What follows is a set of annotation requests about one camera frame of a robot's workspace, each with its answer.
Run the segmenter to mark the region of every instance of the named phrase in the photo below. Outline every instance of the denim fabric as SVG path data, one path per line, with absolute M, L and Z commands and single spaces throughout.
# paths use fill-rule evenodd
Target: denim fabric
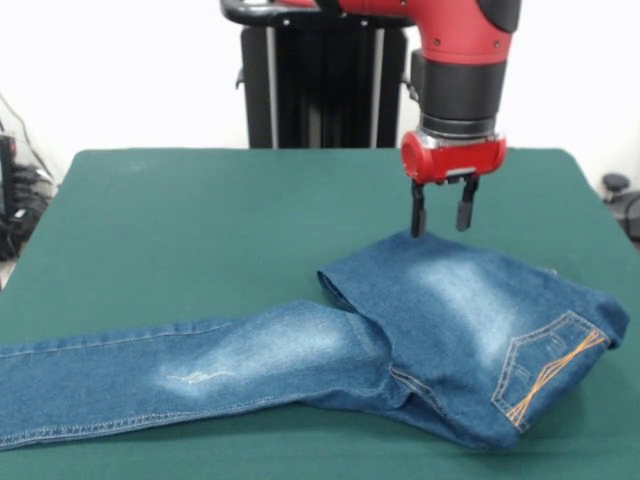
M 509 448 L 628 323 L 607 294 L 435 235 L 395 235 L 318 275 L 339 308 L 0 347 L 0 448 L 291 402 Z

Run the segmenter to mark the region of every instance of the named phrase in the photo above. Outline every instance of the orange stitching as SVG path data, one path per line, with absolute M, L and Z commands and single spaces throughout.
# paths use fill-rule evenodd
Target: orange stitching
M 547 384 L 547 382 L 555 377 L 560 372 L 560 370 L 566 367 L 567 364 L 576 357 L 576 355 L 591 347 L 595 347 L 596 345 L 604 341 L 606 341 L 606 337 L 602 336 L 597 330 L 592 330 L 589 335 L 587 335 L 587 338 L 585 338 L 574 351 L 562 358 L 559 358 L 558 360 L 545 365 L 540 372 L 540 375 L 538 375 L 538 379 L 536 380 L 536 383 L 533 385 L 533 388 L 531 389 L 529 394 L 524 397 L 524 399 L 518 405 L 513 407 L 509 411 L 509 413 L 507 413 L 507 417 L 509 418 L 509 420 L 511 420 L 511 422 L 516 427 L 520 426 L 522 420 L 524 419 L 524 415 L 527 413 L 527 409 L 529 408 L 529 405 L 531 404 L 531 401 L 533 400 L 533 397 L 536 395 L 536 393 L 538 393 L 540 389 Z

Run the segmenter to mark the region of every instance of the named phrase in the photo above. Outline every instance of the green tablecloth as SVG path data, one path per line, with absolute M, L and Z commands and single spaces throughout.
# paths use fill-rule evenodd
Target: green tablecloth
M 610 291 L 640 319 L 637 252 L 567 154 L 510 151 L 465 234 L 460 190 L 427 188 L 429 228 Z M 409 208 L 396 151 L 84 152 L 0 298 L 0 343 L 325 303 L 316 268 L 408 228 Z M 514 453 L 292 405 L 0 453 L 0 479 L 638 478 L 639 389 L 632 323 Z

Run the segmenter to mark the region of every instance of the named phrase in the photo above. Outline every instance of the jeans leg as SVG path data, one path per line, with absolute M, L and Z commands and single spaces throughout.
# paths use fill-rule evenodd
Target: jeans leg
M 295 401 L 401 402 L 366 319 L 297 302 L 204 320 L 0 348 L 0 449 L 245 413 Z

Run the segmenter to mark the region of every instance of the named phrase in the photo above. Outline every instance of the back pocket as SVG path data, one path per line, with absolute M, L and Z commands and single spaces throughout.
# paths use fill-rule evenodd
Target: back pocket
M 574 312 L 513 338 L 491 402 L 524 432 L 582 380 L 610 342 L 600 329 Z

